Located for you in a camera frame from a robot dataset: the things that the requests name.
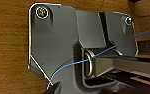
brown surface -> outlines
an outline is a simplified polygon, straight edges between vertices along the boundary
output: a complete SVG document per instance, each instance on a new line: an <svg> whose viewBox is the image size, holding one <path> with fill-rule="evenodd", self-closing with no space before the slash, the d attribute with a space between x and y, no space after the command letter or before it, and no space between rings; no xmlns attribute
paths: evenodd
<svg viewBox="0 0 150 94"><path fill-rule="evenodd" d="M133 17L136 34L150 30L150 0L131 4L132 12L127 0L0 0L0 94L45 91L47 80L27 69L28 10L35 2L61 3L95 12L123 12Z"/></svg>

screw head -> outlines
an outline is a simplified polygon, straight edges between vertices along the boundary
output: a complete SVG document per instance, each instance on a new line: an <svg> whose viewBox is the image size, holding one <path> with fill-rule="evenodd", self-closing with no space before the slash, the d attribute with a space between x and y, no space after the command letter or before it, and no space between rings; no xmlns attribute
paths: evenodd
<svg viewBox="0 0 150 94"><path fill-rule="evenodd" d="M36 15L38 18L45 19L48 17L48 10L45 7L38 7L36 9Z"/></svg>
<svg viewBox="0 0 150 94"><path fill-rule="evenodd" d="M131 25L133 21L131 17L126 17L125 22L127 25Z"/></svg>

cable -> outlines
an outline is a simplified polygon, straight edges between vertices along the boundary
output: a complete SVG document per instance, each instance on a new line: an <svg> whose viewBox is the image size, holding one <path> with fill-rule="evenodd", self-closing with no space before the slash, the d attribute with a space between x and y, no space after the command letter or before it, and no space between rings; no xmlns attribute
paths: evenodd
<svg viewBox="0 0 150 94"><path fill-rule="evenodd" d="M104 50L104 51L102 51L102 52L96 54L95 56L93 56L93 57L91 57L91 58L89 58L89 59L93 59L93 58L95 58L95 57L97 57L97 56L99 56L99 55L101 55L101 54L103 54L103 53L105 53L105 52L107 52L107 51L109 51L109 50L112 50L112 49L114 49L114 48L116 48L116 47L122 45L122 44L125 43L125 42L128 42L129 40L132 40L132 39L135 39L135 38L144 36L144 35L146 35L146 34L150 34L150 31L146 31L146 32L143 32L143 33L141 33L141 34L135 35L135 36L133 36L133 37L131 37L131 38L129 38L129 39L127 39L127 40L125 40L125 41L123 41L123 42L121 42L121 43L115 45L115 46L112 46L112 47L107 48L106 50ZM85 59L85 60L82 60L82 61L70 63L70 64L64 65L63 67L61 67L61 68L59 68L58 70L56 70L56 71L52 74L52 76L51 76L51 78L50 78L50 80L49 80L47 89L49 88L50 83L51 83L51 81L52 81L54 75L55 75L57 72L59 72L60 70L62 70L62 69L65 68L65 67L68 67L68 66L71 66L71 65L75 65L75 64L79 64L79 63L86 62L86 61L88 61L89 59Z"/></svg>

